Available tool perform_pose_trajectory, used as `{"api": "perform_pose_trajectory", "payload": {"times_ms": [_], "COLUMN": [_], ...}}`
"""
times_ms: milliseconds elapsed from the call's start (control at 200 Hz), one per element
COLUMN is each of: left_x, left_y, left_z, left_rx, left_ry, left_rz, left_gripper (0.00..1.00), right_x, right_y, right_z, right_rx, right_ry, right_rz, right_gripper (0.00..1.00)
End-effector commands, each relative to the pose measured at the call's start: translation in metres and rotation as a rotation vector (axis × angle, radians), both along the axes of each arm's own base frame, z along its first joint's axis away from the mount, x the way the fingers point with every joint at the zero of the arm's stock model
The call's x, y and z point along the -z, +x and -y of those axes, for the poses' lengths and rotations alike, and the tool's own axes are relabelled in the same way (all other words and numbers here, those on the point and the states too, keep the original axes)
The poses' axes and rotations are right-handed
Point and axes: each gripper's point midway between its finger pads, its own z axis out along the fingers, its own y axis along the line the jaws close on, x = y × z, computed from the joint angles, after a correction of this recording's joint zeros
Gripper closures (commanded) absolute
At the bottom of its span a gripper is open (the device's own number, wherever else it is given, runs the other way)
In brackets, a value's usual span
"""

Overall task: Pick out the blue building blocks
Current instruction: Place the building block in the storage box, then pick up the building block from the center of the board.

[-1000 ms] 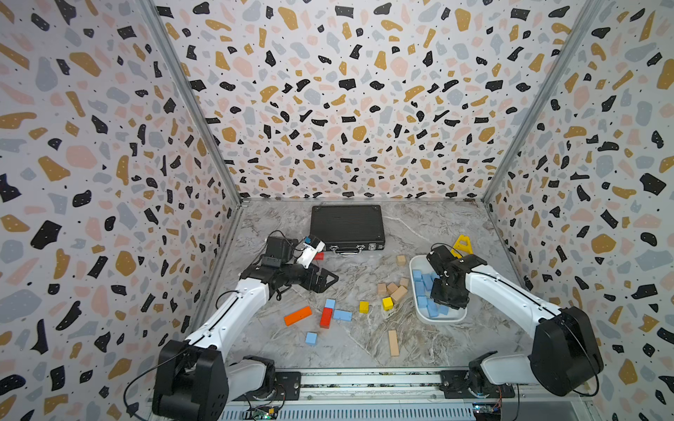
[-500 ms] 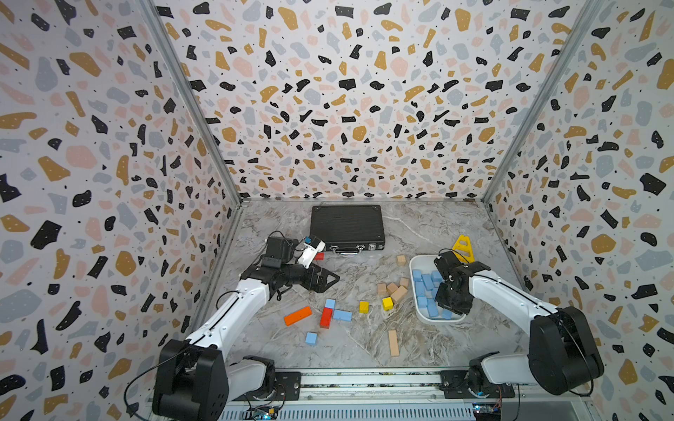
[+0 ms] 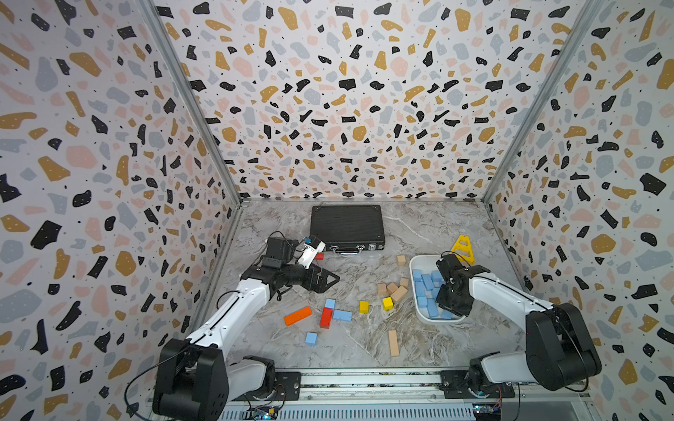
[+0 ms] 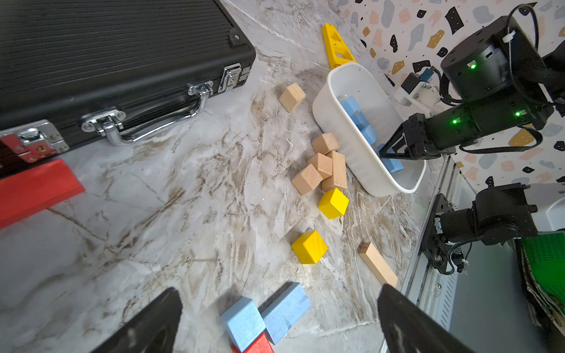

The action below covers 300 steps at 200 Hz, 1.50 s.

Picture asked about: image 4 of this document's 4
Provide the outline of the blue block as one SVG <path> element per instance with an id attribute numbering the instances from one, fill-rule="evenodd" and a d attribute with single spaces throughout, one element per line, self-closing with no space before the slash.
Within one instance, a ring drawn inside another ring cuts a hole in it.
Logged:
<path id="1" fill-rule="evenodd" d="M 388 159 L 384 157 L 379 158 L 390 173 L 396 173 L 404 169 L 404 166 L 400 160 Z"/>
<path id="2" fill-rule="evenodd" d="M 338 100 L 349 117 L 353 117 L 361 111 L 357 100 L 353 96 L 342 95 L 338 97 Z"/>
<path id="3" fill-rule="evenodd" d="M 261 313 L 269 340 L 278 344 L 310 308 L 310 300 L 298 282 L 284 292 Z"/>

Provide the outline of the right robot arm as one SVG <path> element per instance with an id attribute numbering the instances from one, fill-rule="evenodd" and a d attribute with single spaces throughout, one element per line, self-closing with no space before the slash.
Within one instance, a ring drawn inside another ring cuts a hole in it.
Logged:
<path id="1" fill-rule="evenodd" d="M 512 16 L 503 16 L 454 48 L 438 71 L 441 113 L 416 113 L 380 148 L 383 159 L 431 160 L 475 152 L 478 139 L 518 127 L 534 137 L 532 150 L 554 112 L 564 111 L 564 48 L 542 57 Z M 489 183 L 471 207 L 456 210 L 440 195 L 422 250 L 441 274 L 462 272 L 462 247 L 502 244 L 564 230 L 564 182 Z"/>

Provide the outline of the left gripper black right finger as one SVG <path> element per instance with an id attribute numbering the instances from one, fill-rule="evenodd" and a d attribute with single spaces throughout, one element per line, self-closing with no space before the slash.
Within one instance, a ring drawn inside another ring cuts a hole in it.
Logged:
<path id="1" fill-rule="evenodd" d="M 390 352 L 471 351 L 389 284 L 378 297 L 378 316 Z"/>

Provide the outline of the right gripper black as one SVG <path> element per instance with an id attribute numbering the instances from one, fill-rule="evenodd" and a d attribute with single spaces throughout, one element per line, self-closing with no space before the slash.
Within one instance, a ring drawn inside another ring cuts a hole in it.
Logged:
<path id="1" fill-rule="evenodd" d="M 425 131 L 426 118 L 415 113 L 401 123 L 392 137 L 380 148 L 381 159 L 432 160 L 455 153 L 455 147 L 438 149 Z"/>

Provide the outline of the white plastic tray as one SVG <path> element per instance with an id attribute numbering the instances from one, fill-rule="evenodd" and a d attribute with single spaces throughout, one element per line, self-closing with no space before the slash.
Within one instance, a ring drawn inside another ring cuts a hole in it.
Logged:
<path id="1" fill-rule="evenodd" d="M 313 116 L 323 132 L 335 135 L 347 166 L 369 194 L 412 194 L 419 187 L 425 161 L 379 157 L 403 118 L 363 66 L 347 63 L 333 69 L 313 100 Z"/>

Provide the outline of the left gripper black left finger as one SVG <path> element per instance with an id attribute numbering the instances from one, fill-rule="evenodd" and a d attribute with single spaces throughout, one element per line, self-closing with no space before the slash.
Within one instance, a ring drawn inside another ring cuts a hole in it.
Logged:
<path id="1" fill-rule="evenodd" d="M 176 288 L 167 288 L 95 352 L 172 352 L 182 316 Z"/>

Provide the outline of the blue cube cluster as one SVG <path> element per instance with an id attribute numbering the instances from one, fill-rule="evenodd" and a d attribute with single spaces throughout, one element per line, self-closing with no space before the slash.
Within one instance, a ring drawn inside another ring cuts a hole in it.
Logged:
<path id="1" fill-rule="evenodd" d="M 220 315 L 220 319 L 232 344 L 240 352 L 248 349 L 266 329 L 256 304 L 248 297 L 241 297 Z"/>

